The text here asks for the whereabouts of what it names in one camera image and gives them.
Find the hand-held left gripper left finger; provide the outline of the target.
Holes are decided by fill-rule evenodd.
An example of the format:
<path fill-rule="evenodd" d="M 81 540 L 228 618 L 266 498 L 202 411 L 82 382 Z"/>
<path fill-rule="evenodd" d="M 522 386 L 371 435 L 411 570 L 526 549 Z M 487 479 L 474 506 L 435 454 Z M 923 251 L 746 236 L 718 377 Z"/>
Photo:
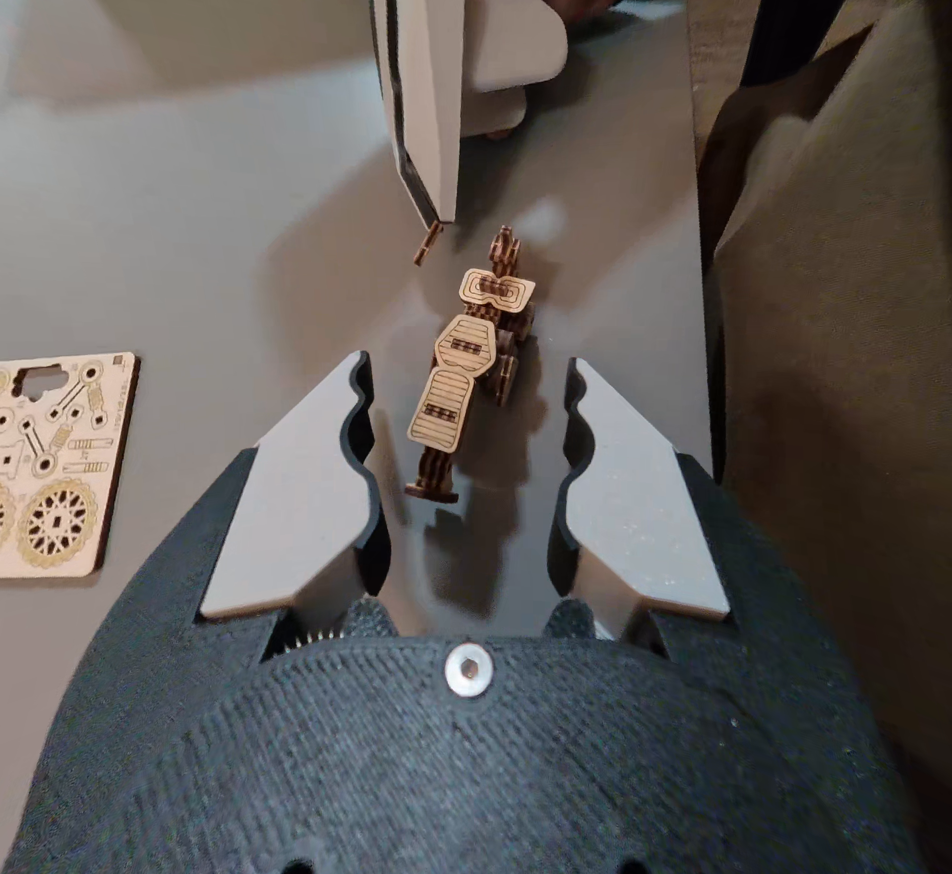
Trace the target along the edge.
<path fill-rule="evenodd" d="M 261 438 L 200 606 L 206 620 L 283 609 L 303 630 L 331 630 L 380 592 L 391 544 L 365 465 L 373 399 L 370 356 L 354 351 Z"/>

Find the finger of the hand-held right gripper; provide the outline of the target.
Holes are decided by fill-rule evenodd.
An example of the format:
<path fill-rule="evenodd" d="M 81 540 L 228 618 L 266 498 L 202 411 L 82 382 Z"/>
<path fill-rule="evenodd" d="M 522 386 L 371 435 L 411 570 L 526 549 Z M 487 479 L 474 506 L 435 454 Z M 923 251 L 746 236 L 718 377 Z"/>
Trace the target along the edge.
<path fill-rule="evenodd" d="M 566 57 L 542 0 L 386 0 L 387 125 L 423 225 L 456 220 L 462 141 L 521 124 Z"/>
<path fill-rule="evenodd" d="M 404 138 L 402 84 L 398 66 L 397 0 L 368 0 L 373 46 L 392 153 L 398 174 L 423 222 L 433 221 L 433 203 Z"/>

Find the wooden puzzle parts sheet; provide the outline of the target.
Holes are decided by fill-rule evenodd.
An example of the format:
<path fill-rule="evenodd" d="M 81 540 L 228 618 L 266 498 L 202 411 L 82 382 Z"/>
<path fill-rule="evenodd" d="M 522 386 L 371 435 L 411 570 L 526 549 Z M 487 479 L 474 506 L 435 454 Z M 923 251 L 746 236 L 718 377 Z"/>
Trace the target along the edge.
<path fill-rule="evenodd" d="M 2 582 L 100 569 L 139 368 L 132 352 L 2 361 Z"/>

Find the wooden motorcycle model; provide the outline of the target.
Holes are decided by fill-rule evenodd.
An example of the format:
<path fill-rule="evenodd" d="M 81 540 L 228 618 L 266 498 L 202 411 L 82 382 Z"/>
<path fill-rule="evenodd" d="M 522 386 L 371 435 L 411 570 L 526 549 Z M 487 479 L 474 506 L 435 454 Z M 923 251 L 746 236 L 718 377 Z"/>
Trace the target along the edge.
<path fill-rule="evenodd" d="M 521 242 L 502 226 L 489 248 L 488 269 L 468 270 L 459 287 L 462 310 L 434 342 L 431 367 L 408 427 L 422 447 L 416 479 L 405 493 L 454 504 L 453 460 L 470 405 L 482 387 L 499 407 L 512 391 L 524 344 L 532 332 L 536 284 L 519 273 Z"/>

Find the person's olive clothing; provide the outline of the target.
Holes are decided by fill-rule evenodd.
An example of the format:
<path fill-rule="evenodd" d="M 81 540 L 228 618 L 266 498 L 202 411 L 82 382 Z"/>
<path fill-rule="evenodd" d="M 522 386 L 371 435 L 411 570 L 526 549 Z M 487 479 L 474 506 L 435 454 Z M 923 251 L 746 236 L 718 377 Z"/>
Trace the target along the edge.
<path fill-rule="evenodd" d="M 950 0 L 740 87 L 700 197 L 725 479 L 855 666 L 950 872 Z"/>

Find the grey desk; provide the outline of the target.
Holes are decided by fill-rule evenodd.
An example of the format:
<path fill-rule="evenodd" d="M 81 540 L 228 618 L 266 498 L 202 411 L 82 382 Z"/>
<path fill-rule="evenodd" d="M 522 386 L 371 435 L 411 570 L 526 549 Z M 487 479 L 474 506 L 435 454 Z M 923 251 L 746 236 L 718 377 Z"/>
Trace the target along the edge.
<path fill-rule="evenodd" d="M 465 141 L 457 224 L 417 268 L 367 0 L 2 0 L 2 359 L 141 359 L 101 571 L 2 583 L 2 860 L 128 581 L 348 353 L 371 356 L 383 599 L 408 634 L 541 630 L 571 357 L 711 469 L 685 2 L 590 22 L 517 130 Z M 534 332 L 509 404 L 477 397 L 442 510 L 403 493 L 406 431 L 503 224 Z"/>

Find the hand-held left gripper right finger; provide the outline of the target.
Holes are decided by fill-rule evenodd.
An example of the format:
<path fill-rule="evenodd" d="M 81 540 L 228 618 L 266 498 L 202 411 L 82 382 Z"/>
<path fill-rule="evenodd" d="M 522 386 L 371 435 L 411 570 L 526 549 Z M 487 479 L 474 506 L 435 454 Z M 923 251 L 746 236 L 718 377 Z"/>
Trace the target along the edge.
<path fill-rule="evenodd" d="M 731 607 L 679 455 L 588 361 L 566 370 L 568 473 L 559 486 L 548 571 L 591 611 L 597 638 L 635 636 L 651 610 L 720 624 Z"/>

